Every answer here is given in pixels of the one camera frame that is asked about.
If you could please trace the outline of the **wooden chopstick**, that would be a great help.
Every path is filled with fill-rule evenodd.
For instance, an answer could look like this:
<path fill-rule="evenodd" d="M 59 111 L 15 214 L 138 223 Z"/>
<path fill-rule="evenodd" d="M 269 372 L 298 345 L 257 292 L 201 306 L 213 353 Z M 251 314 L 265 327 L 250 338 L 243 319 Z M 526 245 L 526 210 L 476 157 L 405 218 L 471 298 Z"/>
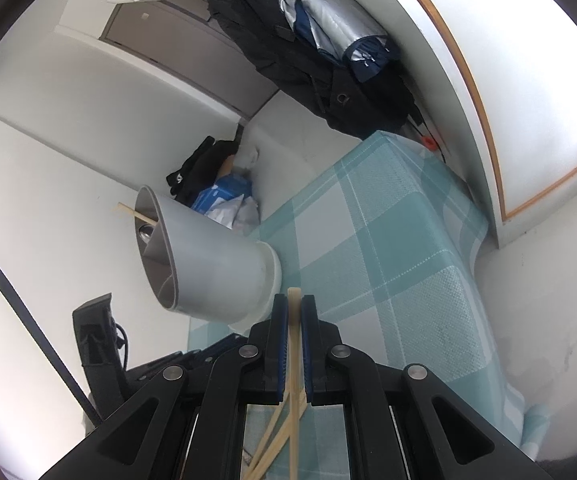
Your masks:
<path fill-rule="evenodd" d="M 288 380 L 289 390 L 289 478 L 298 479 L 299 406 L 300 406 L 300 301 L 301 290 L 287 289 L 288 301 Z"/>
<path fill-rule="evenodd" d="M 268 469 L 274 463 L 275 458 L 279 456 L 284 445 L 289 440 L 290 435 L 290 422 L 288 419 L 285 419 L 280 429 L 274 428 L 266 452 L 262 455 L 261 461 L 250 479 L 259 480 L 267 473 Z"/>
<path fill-rule="evenodd" d="M 285 393 L 283 396 L 283 400 L 273 411 L 272 416 L 269 420 L 268 426 L 267 426 L 266 430 L 264 430 L 264 434 L 262 435 L 262 437 L 258 443 L 255 454 L 253 455 L 252 460 L 248 464 L 248 468 L 247 468 L 247 470 L 245 472 L 245 476 L 244 476 L 245 479 L 252 478 L 252 475 L 255 472 L 255 469 L 257 468 L 259 462 L 261 461 L 262 455 L 264 455 L 264 452 L 266 452 L 266 449 L 267 449 L 267 446 L 269 444 L 269 440 L 273 434 L 275 425 L 278 422 L 278 420 L 280 419 L 284 405 L 285 405 L 286 401 L 289 399 L 289 397 L 290 397 L 290 394 Z"/>
<path fill-rule="evenodd" d="M 145 214 L 141 214 L 139 211 L 136 211 L 135 209 L 129 207 L 124 203 L 118 202 L 116 208 L 120 211 L 125 212 L 126 214 L 130 214 L 130 216 L 133 218 L 136 218 L 146 224 L 149 224 L 150 226 L 156 226 L 156 224 L 158 223 L 157 220 L 147 217 L 145 216 Z"/>

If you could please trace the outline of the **metal spoon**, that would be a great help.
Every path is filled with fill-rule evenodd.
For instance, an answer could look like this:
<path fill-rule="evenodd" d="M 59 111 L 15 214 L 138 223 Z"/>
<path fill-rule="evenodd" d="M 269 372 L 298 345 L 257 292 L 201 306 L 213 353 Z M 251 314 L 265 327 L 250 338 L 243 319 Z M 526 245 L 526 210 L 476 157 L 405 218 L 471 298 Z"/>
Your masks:
<path fill-rule="evenodd" d="M 141 226 L 138 229 L 138 234 L 141 240 L 143 240 L 143 242 L 145 244 L 147 244 L 153 235 L 154 232 L 154 226 L 151 226 L 150 224 L 144 224 L 144 226 Z"/>

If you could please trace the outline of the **white utensil holder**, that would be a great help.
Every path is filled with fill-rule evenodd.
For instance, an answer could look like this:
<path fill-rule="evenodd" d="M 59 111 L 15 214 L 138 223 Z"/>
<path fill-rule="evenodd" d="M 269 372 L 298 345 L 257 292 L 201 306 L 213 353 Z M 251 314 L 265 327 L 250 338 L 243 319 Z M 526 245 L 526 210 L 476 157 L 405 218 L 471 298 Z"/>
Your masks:
<path fill-rule="evenodd" d="M 280 291 L 278 254 L 267 243 L 233 233 L 198 212 L 142 186 L 134 229 L 143 268 L 166 310 L 244 333 L 270 315 Z"/>

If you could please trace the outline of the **blue cardboard box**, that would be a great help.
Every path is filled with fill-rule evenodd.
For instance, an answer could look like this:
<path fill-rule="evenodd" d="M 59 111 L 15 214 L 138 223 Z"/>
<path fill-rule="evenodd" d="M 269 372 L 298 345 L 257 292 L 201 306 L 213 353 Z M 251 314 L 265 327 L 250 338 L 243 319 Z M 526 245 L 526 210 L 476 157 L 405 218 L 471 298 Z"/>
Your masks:
<path fill-rule="evenodd" d="M 227 174 L 219 178 L 210 188 L 205 188 L 191 206 L 191 209 L 206 214 L 219 200 L 228 202 L 240 196 L 253 195 L 253 183 L 240 174 Z"/>

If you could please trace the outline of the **black clothes pile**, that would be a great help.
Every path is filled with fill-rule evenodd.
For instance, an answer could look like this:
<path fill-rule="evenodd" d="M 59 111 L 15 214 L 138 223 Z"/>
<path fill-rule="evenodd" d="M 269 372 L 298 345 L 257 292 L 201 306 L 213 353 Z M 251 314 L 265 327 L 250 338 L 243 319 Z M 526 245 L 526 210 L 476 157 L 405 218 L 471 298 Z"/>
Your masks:
<path fill-rule="evenodd" d="M 198 195 L 214 185 L 223 162 L 238 151 L 240 144 L 206 136 L 178 170 L 166 177 L 170 195 L 176 202 L 191 207 Z"/>

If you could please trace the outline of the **orange object on floor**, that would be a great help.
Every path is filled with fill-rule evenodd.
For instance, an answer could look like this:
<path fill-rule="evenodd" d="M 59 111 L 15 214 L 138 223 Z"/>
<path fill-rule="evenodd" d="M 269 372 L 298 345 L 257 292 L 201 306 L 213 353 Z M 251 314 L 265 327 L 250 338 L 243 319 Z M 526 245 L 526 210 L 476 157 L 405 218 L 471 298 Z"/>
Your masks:
<path fill-rule="evenodd" d="M 439 150 L 439 146 L 435 140 L 433 140 L 432 136 L 421 136 L 422 144 L 430 150 L 431 152 L 437 152 Z"/>

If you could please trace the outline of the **silver folded umbrella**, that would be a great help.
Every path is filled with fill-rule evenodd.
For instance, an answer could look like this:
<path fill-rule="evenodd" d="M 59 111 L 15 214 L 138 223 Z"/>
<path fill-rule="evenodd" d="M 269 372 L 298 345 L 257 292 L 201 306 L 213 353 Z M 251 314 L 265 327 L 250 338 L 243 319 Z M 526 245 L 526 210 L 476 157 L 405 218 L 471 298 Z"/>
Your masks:
<path fill-rule="evenodd" d="M 278 0 L 293 32 L 366 82 L 398 61 L 399 47 L 355 0 Z"/>

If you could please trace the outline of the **grey door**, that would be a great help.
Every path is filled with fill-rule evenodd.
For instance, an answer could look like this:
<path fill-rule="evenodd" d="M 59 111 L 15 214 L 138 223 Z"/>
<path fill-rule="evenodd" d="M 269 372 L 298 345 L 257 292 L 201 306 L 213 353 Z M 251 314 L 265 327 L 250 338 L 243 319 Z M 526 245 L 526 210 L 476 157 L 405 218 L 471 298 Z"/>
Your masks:
<path fill-rule="evenodd" d="M 118 4 L 102 39 L 180 78 L 245 119 L 278 92 L 211 18 L 206 0 Z"/>

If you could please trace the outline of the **black jacket hanging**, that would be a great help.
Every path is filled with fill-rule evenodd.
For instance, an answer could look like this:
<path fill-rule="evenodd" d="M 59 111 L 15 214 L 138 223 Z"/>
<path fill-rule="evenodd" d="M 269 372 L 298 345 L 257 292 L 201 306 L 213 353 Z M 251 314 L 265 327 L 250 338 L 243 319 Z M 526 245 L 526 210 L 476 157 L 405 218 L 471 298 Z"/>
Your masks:
<path fill-rule="evenodd" d="M 347 62 L 328 61 L 292 32 L 276 0 L 207 2 L 211 18 L 257 72 L 331 128 L 364 140 L 376 130 L 399 132 L 417 112 L 400 62 L 361 82 Z"/>

